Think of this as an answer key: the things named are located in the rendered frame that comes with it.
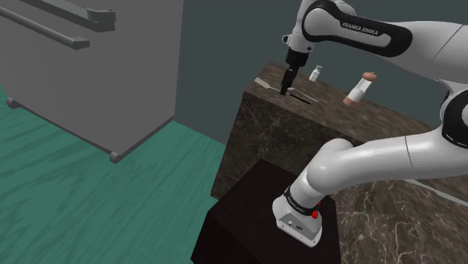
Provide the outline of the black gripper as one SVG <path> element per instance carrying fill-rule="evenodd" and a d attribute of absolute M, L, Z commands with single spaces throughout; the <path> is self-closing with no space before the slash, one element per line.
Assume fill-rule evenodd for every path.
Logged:
<path fill-rule="evenodd" d="M 306 65 L 308 57 L 308 52 L 297 52 L 291 48 L 288 49 L 285 61 L 289 65 L 289 68 L 285 71 L 280 84 L 281 95 L 287 93 L 287 90 L 291 87 L 296 78 L 297 69 Z"/>

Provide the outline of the brown marble counter block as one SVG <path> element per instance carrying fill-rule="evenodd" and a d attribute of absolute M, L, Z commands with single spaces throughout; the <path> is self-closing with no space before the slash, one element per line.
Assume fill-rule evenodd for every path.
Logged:
<path fill-rule="evenodd" d="M 278 88 L 284 67 L 267 64 L 257 77 Z M 370 101 L 356 108 L 324 82 L 295 79 L 310 104 L 254 81 L 237 116 L 211 189 L 221 198 L 258 160 L 300 173 L 329 140 L 354 146 L 420 134 L 430 126 Z M 333 195 L 343 264 L 468 264 L 468 176 L 378 181 Z"/>

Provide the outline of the clear grinder with wooden ends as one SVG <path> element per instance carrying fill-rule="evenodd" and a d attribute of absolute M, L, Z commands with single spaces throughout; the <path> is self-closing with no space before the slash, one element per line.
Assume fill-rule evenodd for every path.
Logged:
<path fill-rule="evenodd" d="M 343 99 L 343 103 L 349 107 L 357 106 L 362 98 L 365 96 L 366 91 L 372 83 L 378 80 L 374 72 L 364 72 L 361 80 L 351 90 L 351 92 Z"/>

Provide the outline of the dark robot stand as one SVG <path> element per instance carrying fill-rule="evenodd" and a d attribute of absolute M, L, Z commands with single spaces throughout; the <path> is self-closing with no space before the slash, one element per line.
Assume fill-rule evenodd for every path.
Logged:
<path fill-rule="evenodd" d="M 296 175 L 259 160 L 208 210 L 195 248 L 194 264 L 341 264 L 335 201 L 326 196 L 319 212 L 322 237 L 308 247 L 280 230 L 272 203 Z"/>

